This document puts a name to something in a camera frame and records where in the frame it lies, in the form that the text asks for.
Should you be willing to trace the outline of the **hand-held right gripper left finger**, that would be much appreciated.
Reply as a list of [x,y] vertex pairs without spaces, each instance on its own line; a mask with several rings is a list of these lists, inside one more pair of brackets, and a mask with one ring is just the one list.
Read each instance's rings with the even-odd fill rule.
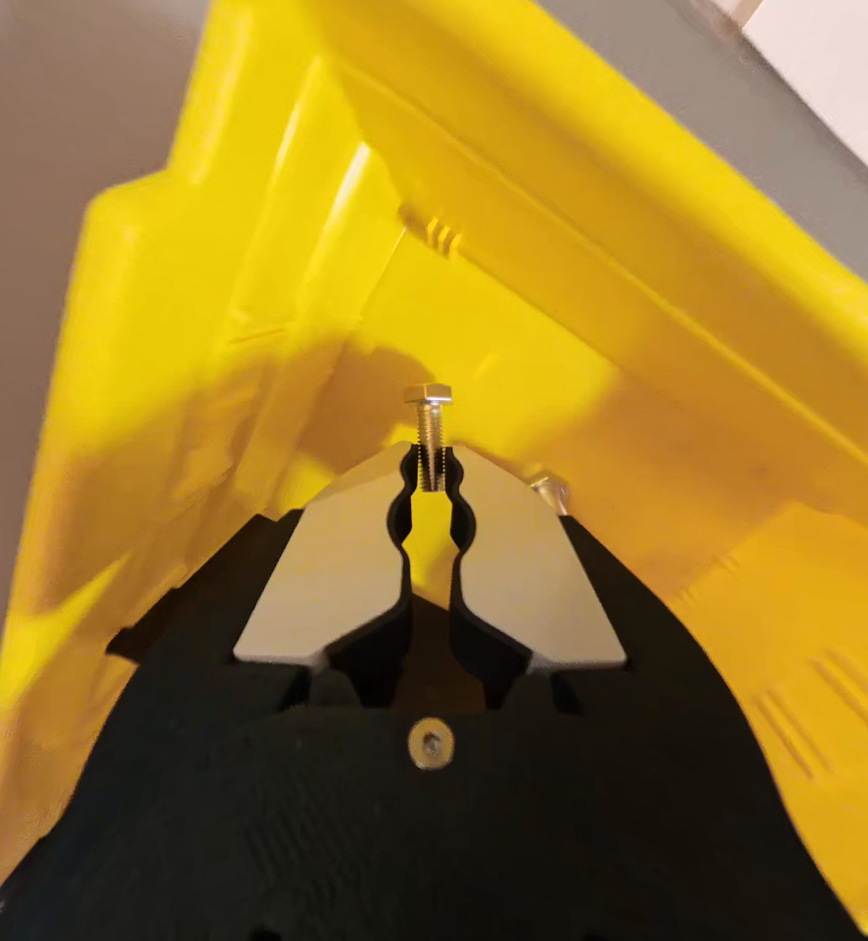
[[304,507],[233,648],[250,664],[322,669],[331,646],[401,599],[404,536],[390,512],[413,485],[413,446],[399,441],[346,471]]

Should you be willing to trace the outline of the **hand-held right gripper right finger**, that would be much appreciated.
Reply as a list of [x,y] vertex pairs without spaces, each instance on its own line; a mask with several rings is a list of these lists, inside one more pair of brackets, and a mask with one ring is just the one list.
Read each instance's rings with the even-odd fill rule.
[[472,673],[626,665],[560,504],[466,446],[449,458],[457,659]]

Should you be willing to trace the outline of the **silver hex nut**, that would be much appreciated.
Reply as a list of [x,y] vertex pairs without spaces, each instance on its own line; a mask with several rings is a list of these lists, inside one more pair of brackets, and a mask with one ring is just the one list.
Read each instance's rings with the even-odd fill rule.
[[570,515],[570,488],[565,481],[554,474],[541,473],[530,480],[529,487],[559,517]]

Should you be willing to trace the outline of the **silver hex bolt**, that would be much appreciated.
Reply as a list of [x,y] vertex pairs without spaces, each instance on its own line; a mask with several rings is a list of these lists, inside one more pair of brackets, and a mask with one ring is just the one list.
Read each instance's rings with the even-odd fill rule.
[[404,402],[415,408],[418,438],[418,479],[424,492],[443,492],[446,487],[446,447],[443,409],[452,403],[452,388],[423,383],[404,391]]

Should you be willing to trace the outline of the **yellow plastic bin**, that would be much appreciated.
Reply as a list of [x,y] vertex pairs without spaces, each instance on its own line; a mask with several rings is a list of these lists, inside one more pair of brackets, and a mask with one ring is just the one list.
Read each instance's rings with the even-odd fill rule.
[[256,513],[405,437],[569,482],[868,934],[868,284],[530,2],[214,2],[75,255],[0,651],[0,888]]

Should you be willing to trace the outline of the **grey desk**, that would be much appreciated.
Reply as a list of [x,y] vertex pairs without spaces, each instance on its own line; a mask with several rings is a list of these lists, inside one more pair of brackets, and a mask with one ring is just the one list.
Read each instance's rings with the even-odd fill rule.
[[[868,281],[868,169],[711,2],[539,2]],[[0,634],[85,207],[167,158],[208,2],[0,2]]]

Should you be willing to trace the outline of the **laminated paper sheet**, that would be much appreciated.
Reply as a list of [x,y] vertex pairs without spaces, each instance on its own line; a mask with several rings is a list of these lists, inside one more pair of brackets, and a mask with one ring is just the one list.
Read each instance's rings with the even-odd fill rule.
[[868,167],[868,1],[715,1]]

